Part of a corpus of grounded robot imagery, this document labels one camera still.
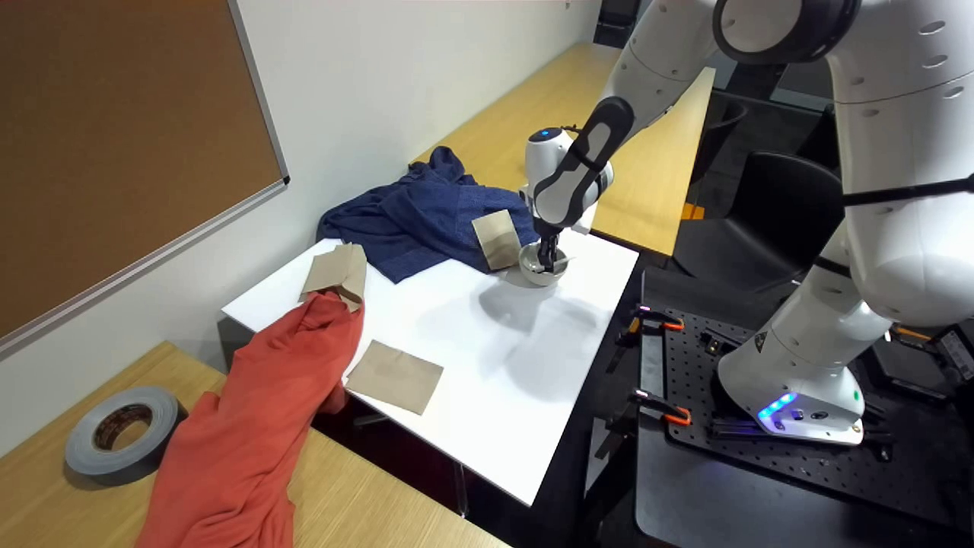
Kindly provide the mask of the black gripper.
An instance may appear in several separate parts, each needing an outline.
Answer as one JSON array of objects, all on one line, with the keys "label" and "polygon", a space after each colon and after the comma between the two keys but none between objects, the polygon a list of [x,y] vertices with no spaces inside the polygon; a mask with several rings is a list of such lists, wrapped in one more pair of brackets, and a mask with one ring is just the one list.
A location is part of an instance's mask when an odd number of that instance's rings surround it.
[{"label": "black gripper", "polygon": [[632,126],[632,108],[621,96],[596,102],[592,118],[571,134],[571,146],[562,162],[544,176],[533,196],[528,196],[531,215],[539,230],[537,257],[547,274],[561,274],[569,257],[558,247],[558,235],[582,219],[586,191],[593,189],[600,171],[621,149]]}]

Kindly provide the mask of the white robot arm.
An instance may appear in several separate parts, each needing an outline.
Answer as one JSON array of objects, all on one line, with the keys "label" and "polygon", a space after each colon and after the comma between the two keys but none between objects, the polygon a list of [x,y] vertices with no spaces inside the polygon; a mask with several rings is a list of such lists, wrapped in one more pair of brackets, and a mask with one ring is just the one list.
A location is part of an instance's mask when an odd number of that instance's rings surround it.
[{"label": "white robot arm", "polygon": [[726,396],[776,437],[863,443],[850,362],[889,326],[974,312],[974,0],[653,0],[582,129],[531,168],[537,257],[606,191],[609,157],[654,124],[716,54],[821,60],[839,174],[771,186],[817,250],[800,285],[716,365]]}]

